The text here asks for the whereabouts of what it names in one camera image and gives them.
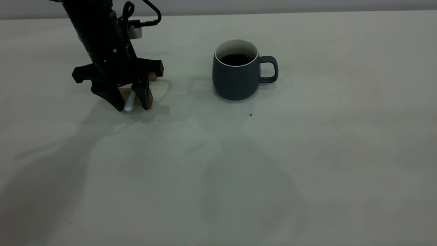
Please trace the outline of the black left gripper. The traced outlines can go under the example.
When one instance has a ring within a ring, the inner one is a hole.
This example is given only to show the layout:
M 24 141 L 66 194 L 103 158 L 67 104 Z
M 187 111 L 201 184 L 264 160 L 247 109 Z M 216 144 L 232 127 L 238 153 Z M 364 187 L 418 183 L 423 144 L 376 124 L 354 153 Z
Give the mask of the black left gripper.
M 129 36 L 124 32 L 79 33 L 78 38 L 92 63 L 73 70 L 72 77 L 76 83 L 95 81 L 92 82 L 92 93 L 121 112 L 125 100 L 116 84 L 125 85 L 136 81 L 132 83 L 131 90 L 144 110 L 151 108 L 150 78 L 147 75 L 163 76 L 164 66 L 161 60 L 138 58 Z

